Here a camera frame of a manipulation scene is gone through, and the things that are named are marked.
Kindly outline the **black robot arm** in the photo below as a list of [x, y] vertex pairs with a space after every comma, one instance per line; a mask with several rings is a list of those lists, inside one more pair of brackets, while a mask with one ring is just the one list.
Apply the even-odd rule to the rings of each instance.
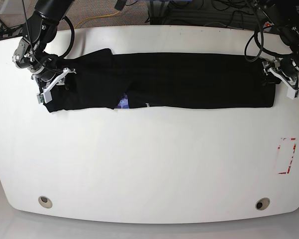
[[[19, 69], [28, 69], [39, 86], [40, 92], [61, 75], [61, 61], [70, 53], [74, 45], [75, 30], [66, 16], [73, 0], [39, 0], [31, 17], [25, 18], [22, 38], [15, 50], [12, 61]], [[71, 31], [70, 43], [62, 55], [48, 54], [46, 45], [57, 34], [60, 21], [65, 20]]]
[[279, 54], [262, 47], [258, 34], [264, 31], [264, 20], [254, 30], [254, 40], [259, 49], [268, 55], [280, 59], [278, 69], [287, 80], [297, 80], [299, 75], [299, 13], [295, 0], [255, 0], [254, 6], [260, 9], [274, 28], [282, 42], [292, 51]]

